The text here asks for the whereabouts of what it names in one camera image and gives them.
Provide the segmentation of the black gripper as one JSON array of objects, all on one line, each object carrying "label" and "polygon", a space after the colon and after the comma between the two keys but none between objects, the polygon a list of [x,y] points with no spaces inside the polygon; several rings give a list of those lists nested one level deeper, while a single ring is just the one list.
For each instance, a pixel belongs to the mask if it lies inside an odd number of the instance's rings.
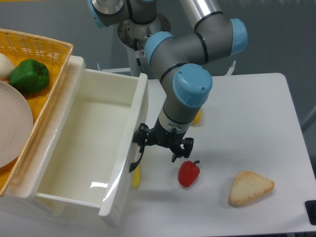
[{"label": "black gripper", "polygon": [[178,158],[188,158],[194,145],[194,138],[183,139],[185,132],[172,133],[162,127],[160,121],[157,120],[153,129],[145,123],[140,123],[133,134],[132,142],[141,146],[158,145],[169,148],[172,152],[171,162],[175,162]]}]

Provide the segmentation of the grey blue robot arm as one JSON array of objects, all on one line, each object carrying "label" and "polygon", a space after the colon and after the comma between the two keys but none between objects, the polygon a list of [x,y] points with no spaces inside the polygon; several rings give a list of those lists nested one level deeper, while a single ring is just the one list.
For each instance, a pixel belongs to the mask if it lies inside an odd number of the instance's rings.
[{"label": "grey blue robot arm", "polygon": [[194,140],[185,133],[206,102],[212,77],[203,65],[243,51],[248,43],[245,24],[226,17],[216,0],[184,0],[183,9],[193,33],[175,38],[163,24],[154,0],[90,0],[88,6],[100,26],[120,24],[126,30],[126,46],[144,52],[133,68],[151,68],[166,99],[153,128],[140,124],[133,136],[140,151],[146,146],[168,148],[173,159],[188,158]]}]

